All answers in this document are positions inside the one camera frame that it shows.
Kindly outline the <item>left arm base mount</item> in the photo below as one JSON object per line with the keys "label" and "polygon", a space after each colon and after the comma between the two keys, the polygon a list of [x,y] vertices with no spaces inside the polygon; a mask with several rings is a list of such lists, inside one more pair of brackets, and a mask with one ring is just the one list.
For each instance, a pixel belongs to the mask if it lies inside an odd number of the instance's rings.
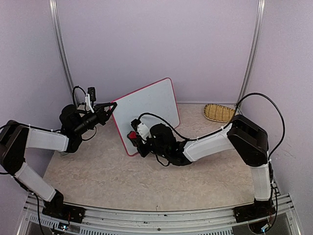
{"label": "left arm base mount", "polygon": [[63,194],[56,190],[50,201],[44,200],[42,213],[53,218],[81,224],[85,211],[83,207],[65,204]]}

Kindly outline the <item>red black whiteboard eraser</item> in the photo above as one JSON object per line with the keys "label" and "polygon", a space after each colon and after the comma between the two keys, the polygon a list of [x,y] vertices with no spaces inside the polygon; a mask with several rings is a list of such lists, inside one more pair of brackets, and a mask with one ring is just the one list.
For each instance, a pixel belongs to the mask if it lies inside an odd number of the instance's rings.
{"label": "red black whiteboard eraser", "polygon": [[135,131],[130,131],[129,134],[127,135],[127,138],[129,140],[135,140],[137,138],[137,134]]}

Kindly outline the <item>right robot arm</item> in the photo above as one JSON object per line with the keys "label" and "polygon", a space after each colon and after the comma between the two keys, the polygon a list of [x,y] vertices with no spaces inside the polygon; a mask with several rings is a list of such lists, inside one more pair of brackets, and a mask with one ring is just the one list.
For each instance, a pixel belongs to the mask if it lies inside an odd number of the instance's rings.
{"label": "right robot arm", "polygon": [[128,135],[142,157],[149,153],[164,158],[175,166],[190,165],[204,157],[227,150],[236,150],[250,167],[255,203],[250,206],[254,217],[269,210],[271,197],[268,135],[266,131],[243,115],[236,115],[230,123],[217,131],[195,139],[176,140],[178,132],[166,121],[147,127],[139,118],[131,122],[134,132]]}

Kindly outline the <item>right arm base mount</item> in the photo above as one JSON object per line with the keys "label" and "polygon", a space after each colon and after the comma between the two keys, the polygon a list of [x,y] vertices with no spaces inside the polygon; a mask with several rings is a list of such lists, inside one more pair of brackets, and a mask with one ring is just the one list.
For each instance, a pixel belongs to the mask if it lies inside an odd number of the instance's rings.
{"label": "right arm base mount", "polygon": [[237,206],[233,211],[236,222],[241,223],[275,214],[276,208],[272,199],[267,201],[258,201],[254,199],[252,204]]}

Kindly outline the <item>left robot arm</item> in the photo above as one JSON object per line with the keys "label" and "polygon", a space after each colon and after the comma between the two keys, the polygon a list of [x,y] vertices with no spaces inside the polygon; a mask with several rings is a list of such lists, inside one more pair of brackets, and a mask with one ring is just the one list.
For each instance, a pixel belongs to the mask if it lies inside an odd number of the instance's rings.
{"label": "left robot arm", "polygon": [[74,153],[87,131],[105,125],[116,109],[116,102],[96,104],[90,110],[80,110],[70,104],[59,116],[61,129],[48,130],[9,120],[0,128],[0,165],[5,174],[11,175],[28,191],[48,202],[49,209],[57,217],[68,214],[63,195],[43,179],[35,167],[32,153]]}

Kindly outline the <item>pink framed whiteboard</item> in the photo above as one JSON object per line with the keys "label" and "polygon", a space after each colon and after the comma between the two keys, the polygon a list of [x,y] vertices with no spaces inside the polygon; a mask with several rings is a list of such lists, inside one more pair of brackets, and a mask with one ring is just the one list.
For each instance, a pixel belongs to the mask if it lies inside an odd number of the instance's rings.
{"label": "pink framed whiteboard", "polygon": [[180,125],[179,110],[171,78],[164,78],[130,92],[114,102],[117,104],[112,117],[128,156],[137,154],[127,135],[133,130],[131,121],[143,113],[150,113],[166,120],[174,128]]}

